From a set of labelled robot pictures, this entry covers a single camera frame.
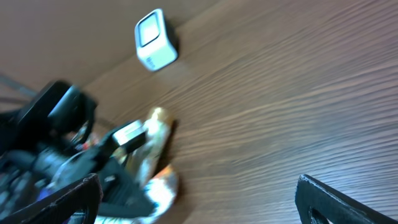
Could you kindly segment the yellow snack bag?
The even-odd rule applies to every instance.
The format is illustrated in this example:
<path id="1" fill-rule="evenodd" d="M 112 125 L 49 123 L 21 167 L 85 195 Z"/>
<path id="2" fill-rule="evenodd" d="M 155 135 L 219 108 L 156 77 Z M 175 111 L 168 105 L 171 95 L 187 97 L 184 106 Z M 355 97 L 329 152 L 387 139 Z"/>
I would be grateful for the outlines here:
<path id="1" fill-rule="evenodd" d="M 154 202 L 154 211 L 148 217 L 111 218 L 97 216 L 95 224 L 153 224 L 173 204 L 178 194 L 179 178 L 171 164 L 163 168 L 145 185 L 145 195 Z"/>

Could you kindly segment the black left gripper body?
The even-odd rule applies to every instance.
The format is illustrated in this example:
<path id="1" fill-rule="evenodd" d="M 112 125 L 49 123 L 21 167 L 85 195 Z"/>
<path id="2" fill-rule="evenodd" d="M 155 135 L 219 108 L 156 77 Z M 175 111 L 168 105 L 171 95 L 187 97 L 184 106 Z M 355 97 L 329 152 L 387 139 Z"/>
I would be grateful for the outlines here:
<path id="1" fill-rule="evenodd" d="M 16 212 L 37 200 L 46 187 L 54 193 L 96 174 L 103 193 L 99 216 L 146 217 L 155 204 L 116 157 L 117 150 L 133 152 L 143 143 L 144 139 L 109 138 L 85 150 L 72 149 L 66 141 L 11 149 L 1 158 L 1 208 L 7 213 Z"/>

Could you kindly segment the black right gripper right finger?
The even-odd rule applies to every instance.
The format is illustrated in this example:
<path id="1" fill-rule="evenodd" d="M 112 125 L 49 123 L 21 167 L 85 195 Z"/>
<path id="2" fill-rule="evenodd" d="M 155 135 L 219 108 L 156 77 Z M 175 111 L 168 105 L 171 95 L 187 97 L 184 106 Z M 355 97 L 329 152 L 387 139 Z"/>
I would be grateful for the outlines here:
<path id="1" fill-rule="evenodd" d="M 306 224 L 397 224 L 397 220 L 361 204 L 307 174 L 298 178 L 295 204 L 301 222 Z"/>

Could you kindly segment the white tube with gold cap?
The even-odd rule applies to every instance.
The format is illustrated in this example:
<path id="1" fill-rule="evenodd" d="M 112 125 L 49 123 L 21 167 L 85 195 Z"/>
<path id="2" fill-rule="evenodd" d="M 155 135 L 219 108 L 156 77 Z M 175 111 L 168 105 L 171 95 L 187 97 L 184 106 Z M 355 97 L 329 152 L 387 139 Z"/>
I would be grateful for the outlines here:
<path id="1" fill-rule="evenodd" d="M 174 116 L 161 107 L 153 107 L 144 122 L 146 141 L 129 155 L 125 168 L 140 187 L 154 176 L 162 151 L 169 139 Z"/>

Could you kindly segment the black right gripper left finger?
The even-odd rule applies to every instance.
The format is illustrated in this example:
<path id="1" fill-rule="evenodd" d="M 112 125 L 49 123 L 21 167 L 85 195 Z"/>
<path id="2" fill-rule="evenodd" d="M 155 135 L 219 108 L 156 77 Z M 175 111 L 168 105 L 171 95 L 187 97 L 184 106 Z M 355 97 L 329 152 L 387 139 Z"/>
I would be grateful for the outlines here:
<path id="1" fill-rule="evenodd" d="M 54 192 L 1 220 L 4 224 L 64 223 L 75 212 L 85 211 L 84 223 L 92 224 L 98 214 L 103 191 L 97 174 L 86 177 Z"/>

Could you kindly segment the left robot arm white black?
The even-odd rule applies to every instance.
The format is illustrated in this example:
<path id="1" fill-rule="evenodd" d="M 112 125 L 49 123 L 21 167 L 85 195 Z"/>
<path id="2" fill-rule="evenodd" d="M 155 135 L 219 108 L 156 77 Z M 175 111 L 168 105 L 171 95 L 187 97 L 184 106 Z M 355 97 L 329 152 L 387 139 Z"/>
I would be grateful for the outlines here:
<path id="1" fill-rule="evenodd" d="M 22 108 L 1 114 L 2 211 L 18 211 L 90 174 L 103 193 L 99 216 L 138 218 L 154 211 L 116 157 L 117 150 L 127 154 L 146 143 L 142 123 L 130 121 L 86 146 L 96 106 L 75 85 L 58 80 Z"/>

